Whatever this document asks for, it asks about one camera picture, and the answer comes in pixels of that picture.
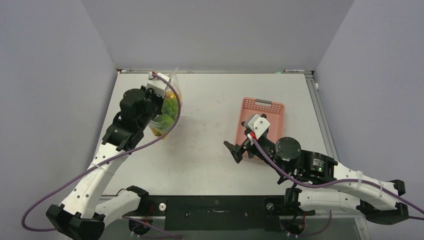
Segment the clear zip top bag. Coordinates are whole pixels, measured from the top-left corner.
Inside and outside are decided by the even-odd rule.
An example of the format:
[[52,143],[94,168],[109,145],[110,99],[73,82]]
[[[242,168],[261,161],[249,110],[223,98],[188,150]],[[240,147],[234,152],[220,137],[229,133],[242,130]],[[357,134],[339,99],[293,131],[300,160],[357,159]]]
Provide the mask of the clear zip top bag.
[[177,77],[177,70],[178,68],[169,74],[154,71],[148,73],[148,82],[146,87],[148,89],[153,89],[154,93],[163,99],[163,104],[160,110],[161,114],[159,114],[155,119],[151,120],[148,124],[152,133],[156,137],[164,136],[165,132],[174,123],[178,115],[179,106],[175,93],[162,80],[154,77],[153,74],[157,74],[161,78],[165,79],[174,88],[179,97],[180,105],[182,105],[183,99]]

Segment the green grape bunch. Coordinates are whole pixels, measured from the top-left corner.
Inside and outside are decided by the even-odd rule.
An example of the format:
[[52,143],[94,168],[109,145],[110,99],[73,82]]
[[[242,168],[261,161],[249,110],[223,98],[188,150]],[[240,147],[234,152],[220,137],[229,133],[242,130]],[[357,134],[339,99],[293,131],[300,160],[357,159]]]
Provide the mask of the green grape bunch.
[[165,99],[162,105],[161,114],[158,115],[154,120],[154,127],[159,132],[166,132],[174,123],[178,111],[178,101],[175,104],[174,101]]

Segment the yellow bell pepper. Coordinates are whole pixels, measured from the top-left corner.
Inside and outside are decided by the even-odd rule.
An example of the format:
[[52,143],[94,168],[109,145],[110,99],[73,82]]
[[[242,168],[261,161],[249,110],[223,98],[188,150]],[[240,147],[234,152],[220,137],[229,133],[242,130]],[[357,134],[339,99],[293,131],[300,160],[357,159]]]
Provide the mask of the yellow bell pepper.
[[179,91],[177,91],[176,94],[171,90],[166,91],[165,99],[168,100],[168,101],[173,101],[173,102],[175,102],[175,104],[177,104],[177,99],[179,99],[179,102],[181,104],[183,102],[182,94]]

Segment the pink plastic basket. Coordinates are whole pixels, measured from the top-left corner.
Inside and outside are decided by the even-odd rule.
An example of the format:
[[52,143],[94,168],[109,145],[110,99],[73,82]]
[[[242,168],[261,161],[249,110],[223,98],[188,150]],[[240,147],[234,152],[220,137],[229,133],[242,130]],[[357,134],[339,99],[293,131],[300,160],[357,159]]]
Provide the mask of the pink plastic basket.
[[248,147],[255,145],[250,142],[247,134],[252,132],[266,153],[272,154],[275,143],[283,137],[285,124],[285,105],[283,103],[258,98],[245,97],[237,122],[235,144],[244,151],[237,157],[239,163],[243,158],[255,158],[248,153]]

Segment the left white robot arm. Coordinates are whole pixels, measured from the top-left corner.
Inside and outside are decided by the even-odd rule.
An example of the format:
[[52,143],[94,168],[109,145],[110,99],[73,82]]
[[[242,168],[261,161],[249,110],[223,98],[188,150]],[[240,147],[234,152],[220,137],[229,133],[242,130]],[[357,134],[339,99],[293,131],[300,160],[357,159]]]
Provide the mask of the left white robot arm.
[[148,124],[162,114],[166,87],[152,84],[127,90],[119,103],[119,112],[106,129],[88,169],[76,177],[77,183],[60,204],[46,211],[48,220],[61,234],[72,240],[98,240],[107,225],[133,211],[148,211],[148,193],[130,186],[104,203],[100,197],[118,168],[144,137]]

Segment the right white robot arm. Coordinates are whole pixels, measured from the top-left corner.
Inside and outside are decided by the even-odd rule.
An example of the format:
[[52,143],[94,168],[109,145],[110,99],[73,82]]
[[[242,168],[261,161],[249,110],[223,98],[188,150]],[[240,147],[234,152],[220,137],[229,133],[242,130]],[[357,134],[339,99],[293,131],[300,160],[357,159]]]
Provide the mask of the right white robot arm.
[[247,153],[272,167],[279,175],[278,184],[294,184],[286,189],[282,201],[289,214],[339,211],[361,214],[380,225],[394,225],[410,217],[408,206],[399,199],[406,192],[403,181],[368,177],[327,155],[302,149],[292,137],[272,142],[249,134],[242,144],[223,144],[236,163]]

